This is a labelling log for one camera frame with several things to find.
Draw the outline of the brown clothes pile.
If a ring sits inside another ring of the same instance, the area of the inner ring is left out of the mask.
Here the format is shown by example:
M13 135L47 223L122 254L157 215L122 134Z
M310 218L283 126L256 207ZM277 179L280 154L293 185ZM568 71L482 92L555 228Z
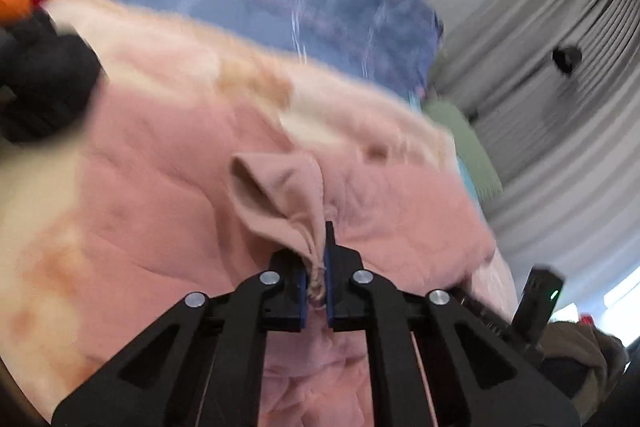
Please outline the brown clothes pile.
M540 373L570 399L582 424L611 394L629 362L623 343L591 324L550 323L539 348Z

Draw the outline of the black floor lamp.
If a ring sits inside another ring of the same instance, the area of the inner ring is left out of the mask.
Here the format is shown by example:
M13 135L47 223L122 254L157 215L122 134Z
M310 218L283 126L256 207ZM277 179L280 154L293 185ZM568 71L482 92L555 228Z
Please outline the black floor lamp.
M563 103L574 100L579 90L576 70L582 64L582 49L574 44L556 46L551 52L552 62L561 74L558 99Z

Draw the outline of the light blue bed sheet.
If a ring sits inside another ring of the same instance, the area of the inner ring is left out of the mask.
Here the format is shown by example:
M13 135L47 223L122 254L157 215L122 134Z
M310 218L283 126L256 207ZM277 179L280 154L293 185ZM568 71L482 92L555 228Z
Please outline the light blue bed sheet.
M413 94L413 93L409 94L408 103L416 112L422 113L422 106L416 94ZM461 179L466 188L466 193L468 193L472 201L475 202L475 206L480 212L480 215L484 216L484 212L483 212L482 206L480 205L480 199L478 198L475 185L472 181L472 178L469 174L468 169L466 169L466 166L464 165L464 162L460 157L457 157L457 164L458 164L458 171L460 173Z

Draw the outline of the grey curtain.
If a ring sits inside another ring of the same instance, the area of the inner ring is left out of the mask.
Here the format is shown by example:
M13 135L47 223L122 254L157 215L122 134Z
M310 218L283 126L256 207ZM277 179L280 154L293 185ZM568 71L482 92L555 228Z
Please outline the grey curtain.
M551 52L582 49L574 100ZM639 263L639 0L488 0L446 33L436 92L469 118L503 193L485 206L514 279L544 263L585 306Z

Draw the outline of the black puffer jacket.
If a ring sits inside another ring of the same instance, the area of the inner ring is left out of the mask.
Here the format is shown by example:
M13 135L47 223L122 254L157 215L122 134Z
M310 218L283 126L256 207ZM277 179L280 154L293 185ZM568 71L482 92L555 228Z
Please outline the black puffer jacket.
M12 144L52 138L84 118L103 72L75 31L56 30L43 9L1 31L1 136Z

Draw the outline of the orange jacket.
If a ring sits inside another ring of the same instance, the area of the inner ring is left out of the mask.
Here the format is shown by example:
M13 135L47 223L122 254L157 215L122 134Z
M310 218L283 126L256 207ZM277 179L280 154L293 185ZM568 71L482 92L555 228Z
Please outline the orange jacket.
M0 0L0 23L15 24L32 14L32 0Z

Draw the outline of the pink quilted jacket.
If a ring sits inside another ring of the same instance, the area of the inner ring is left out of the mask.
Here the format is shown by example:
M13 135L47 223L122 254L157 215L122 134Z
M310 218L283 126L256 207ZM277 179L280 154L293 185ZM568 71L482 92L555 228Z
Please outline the pink quilted jacket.
M265 426L369 426L366 340L326 324L322 251L337 242L398 288L470 282L503 317L511 272L456 172L421 159L306 150L255 106L172 104L108 84L92 101L80 189L87 268L79 346L111 358L191 291L218 296L288 248L311 278L309 321L267 343Z

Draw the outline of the green pillow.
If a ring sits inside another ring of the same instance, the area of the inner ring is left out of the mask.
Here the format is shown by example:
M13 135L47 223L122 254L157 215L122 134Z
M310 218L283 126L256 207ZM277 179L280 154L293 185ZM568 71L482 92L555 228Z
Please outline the green pillow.
M468 169L480 202L500 196L503 185L498 172L475 130L460 110L454 104L438 98L427 101L423 105L423 112L454 137L457 157L462 159Z

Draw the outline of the cream orange plush blanket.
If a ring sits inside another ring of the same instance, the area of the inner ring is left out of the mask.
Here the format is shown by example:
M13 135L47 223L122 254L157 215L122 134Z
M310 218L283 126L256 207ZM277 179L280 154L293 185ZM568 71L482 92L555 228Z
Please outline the cream orange plush blanket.
M114 0L49 0L104 74L87 119L1 150L1 358L43 417L190 291L259 269L229 198L239 150L341 150L454 169L397 96L217 27Z

